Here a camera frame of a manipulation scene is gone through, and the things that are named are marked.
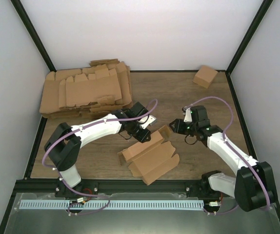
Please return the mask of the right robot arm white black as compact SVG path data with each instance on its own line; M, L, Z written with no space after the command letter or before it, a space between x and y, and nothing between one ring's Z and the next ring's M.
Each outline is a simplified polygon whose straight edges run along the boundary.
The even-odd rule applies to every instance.
M212 196L217 191L233 197L239 207L249 212L277 202L278 194L272 167L247 155L217 125L211 125L202 105L183 108L184 119L175 119L169 126L174 133L196 137L215 152L233 171L234 177L220 171L202 175L201 192Z

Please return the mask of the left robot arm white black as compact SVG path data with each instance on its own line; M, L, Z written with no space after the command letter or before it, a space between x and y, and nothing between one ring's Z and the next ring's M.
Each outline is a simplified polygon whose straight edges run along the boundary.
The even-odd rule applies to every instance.
M71 196L94 197L94 194L83 192L84 185L76 168L80 149L97 139L121 132L126 132L140 143L149 142L151 132L148 126L157 120L151 112L137 102L131 108L114 110L89 123L70 126L63 122L45 144L42 164L59 173Z

